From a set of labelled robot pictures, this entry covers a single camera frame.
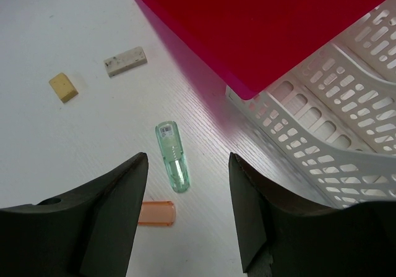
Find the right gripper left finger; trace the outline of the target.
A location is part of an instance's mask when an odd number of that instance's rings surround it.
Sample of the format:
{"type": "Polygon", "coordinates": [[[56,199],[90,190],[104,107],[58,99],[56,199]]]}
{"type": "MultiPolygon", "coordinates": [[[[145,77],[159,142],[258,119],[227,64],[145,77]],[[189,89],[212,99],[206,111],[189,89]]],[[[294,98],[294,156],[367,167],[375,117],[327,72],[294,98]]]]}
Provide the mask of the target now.
{"type": "Polygon", "coordinates": [[[2,276],[126,276],[148,176],[138,153],[36,204],[1,210],[2,276]]]}

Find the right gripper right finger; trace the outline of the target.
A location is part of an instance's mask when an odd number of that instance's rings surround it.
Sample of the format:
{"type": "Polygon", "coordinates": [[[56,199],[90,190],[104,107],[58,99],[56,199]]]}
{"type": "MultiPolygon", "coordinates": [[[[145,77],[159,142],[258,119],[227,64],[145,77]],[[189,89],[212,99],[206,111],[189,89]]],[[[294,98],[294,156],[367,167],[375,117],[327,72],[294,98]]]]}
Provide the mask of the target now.
{"type": "Polygon", "coordinates": [[[235,153],[228,167],[246,275],[395,275],[394,202],[335,209],[278,185],[235,153]]]}

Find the orange transparent capsule case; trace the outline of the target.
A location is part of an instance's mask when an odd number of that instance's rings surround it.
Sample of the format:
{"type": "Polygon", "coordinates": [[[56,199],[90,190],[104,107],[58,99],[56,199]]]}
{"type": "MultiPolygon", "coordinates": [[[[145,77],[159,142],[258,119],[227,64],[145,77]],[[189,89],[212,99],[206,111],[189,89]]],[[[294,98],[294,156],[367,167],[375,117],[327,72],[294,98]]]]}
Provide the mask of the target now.
{"type": "Polygon", "coordinates": [[[146,201],[142,203],[138,225],[172,226],[176,219],[176,208],[172,201],[146,201]]]}

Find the green transparent capsule case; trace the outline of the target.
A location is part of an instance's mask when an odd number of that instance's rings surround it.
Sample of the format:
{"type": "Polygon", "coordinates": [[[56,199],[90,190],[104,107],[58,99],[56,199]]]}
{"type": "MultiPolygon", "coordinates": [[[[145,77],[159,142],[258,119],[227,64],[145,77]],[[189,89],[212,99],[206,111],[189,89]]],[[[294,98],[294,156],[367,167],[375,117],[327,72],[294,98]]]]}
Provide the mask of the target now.
{"type": "Polygon", "coordinates": [[[161,122],[155,133],[171,188],[176,193],[187,191],[190,180],[177,123],[161,122]]]}

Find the red plastic folder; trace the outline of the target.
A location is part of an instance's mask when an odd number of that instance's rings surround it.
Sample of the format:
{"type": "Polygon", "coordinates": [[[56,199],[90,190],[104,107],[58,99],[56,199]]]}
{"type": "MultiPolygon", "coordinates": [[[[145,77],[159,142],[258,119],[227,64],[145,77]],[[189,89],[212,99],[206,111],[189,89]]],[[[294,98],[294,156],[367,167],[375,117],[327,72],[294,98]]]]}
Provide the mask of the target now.
{"type": "Polygon", "coordinates": [[[385,0],[141,0],[248,100],[385,0]]]}

